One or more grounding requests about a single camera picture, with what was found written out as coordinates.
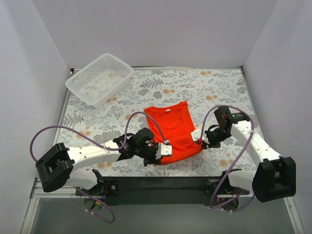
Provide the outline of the orange t-shirt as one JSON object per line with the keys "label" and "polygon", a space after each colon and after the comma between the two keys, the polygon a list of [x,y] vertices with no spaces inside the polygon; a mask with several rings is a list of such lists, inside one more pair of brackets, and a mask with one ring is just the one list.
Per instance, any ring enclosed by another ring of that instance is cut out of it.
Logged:
{"label": "orange t-shirt", "polygon": [[155,141],[163,142],[165,137],[173,149],[170,157],[164,157],[160,161],[161,165],[187,159],[202,151],[201,146],[191,137],[195,126],[186,101],[169,107],[148,107],[144,112],[155,120],[153,122],[147,119],[149,129],[155,135]]}

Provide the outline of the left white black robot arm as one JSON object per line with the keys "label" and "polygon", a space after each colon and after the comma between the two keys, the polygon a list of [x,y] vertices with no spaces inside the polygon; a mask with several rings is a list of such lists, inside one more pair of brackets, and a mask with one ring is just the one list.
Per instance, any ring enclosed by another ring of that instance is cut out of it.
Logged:
{"label": "left white black robot arm", "polygon": [[143,164],[159,164],[165,156],[170,156],[172,148],[154,141],[154,134],[148,128],[136,134],[124,134],[99,146],[65,147],[57,143],[36,162],[36,169],[46,193],[63,186],[80,187],[91,190],[104,179],[89,166],[103,162],[117,162],[138,156]]}

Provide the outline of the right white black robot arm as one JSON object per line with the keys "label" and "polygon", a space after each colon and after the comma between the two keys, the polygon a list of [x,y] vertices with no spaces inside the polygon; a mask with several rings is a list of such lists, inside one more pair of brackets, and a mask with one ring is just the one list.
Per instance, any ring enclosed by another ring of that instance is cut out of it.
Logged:
{"label": "right white black robot arm", "polygon": [[[221,142],[234,137],[243,149],[220,177],[214,190],[239,188],[249,191],[260,202],[290,197],[296,193],[296,163],[291,157],[283,157],[254,131],[252,118],[242,110],[231,112],[232,106],[218,105],[209,110],[217,124],[201,130],[202,148],[219,148]],[[256,166],[256,172],[234,169],[234,165],[247,152]]]}

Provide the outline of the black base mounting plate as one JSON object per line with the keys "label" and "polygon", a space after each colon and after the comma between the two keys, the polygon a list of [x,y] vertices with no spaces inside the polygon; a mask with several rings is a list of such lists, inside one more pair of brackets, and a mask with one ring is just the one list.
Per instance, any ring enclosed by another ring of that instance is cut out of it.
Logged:
{"label": "black base mounting plate", "polygon": [[220,181],[218,176],[105,177],[103,183],[83,191],[117,205],[202,204],[209,205]]}

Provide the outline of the floral patterned table mat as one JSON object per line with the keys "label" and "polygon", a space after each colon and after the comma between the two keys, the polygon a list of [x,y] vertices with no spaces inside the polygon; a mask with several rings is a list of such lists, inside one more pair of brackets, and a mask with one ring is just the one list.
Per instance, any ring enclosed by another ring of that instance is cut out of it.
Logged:
{"label": "floral patterned table mat", "polygon": [[[257,121],[252,101],[240,69],[135,70],[130,82],[100,108],[96,109],[70,95],[61,115],[55,143],[67,147],[89,146],[94,140],[105,143],[125,132],[135,133],[147,126],[141,112],[148,107],[167,107],[186,101],[196,128],[216,123],[209,110],[216,105],[230,105],[248,113]],[[94,166],[103,176],[219,176],[239,155],[242,146],[234,138],[222,142],[219,149],[201,153],[168,165],[143,165],[133,157]],[[235,167],[256,170],[244,153]]]}

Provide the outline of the white plastic basket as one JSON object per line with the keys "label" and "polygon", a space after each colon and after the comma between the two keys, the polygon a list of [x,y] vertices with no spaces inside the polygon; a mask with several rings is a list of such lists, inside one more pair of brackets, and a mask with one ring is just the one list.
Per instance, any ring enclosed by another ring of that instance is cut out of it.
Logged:
{"label": "white plastic basket", "polygon": [[103,54],[70,77],[65,86],[86,104],[101,107],[126,86],[134,70],[111,54]]}

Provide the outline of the aluminium frame rail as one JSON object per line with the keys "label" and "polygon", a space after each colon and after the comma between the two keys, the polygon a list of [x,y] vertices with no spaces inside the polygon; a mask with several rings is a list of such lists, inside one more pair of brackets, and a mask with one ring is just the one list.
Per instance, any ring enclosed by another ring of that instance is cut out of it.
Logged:
{"label": "aluminium frame rail", "polygon": [[209,207],[213,177],[117,177],[116,193],[101,216],[85,211],[92,201],[73,188],[44,193],[34,184],[22,227],[24,234],[302,234],[293,198],[267,203],[247,195],[231,204],[239,212]]}

